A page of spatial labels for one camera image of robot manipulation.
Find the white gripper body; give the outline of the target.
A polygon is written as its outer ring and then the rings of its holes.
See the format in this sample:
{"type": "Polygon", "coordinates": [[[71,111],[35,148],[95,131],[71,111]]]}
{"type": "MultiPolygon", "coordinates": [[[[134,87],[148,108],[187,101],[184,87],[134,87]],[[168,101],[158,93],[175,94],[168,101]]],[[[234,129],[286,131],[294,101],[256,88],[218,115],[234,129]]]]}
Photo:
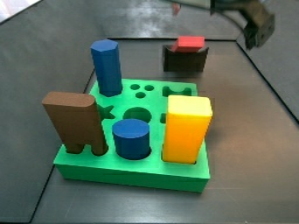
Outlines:
{"type": "Polygon", "coordinates": [[[166,1],[200,9],[208,9],[211,7],[211,0],[166,0],[166,1]]]}

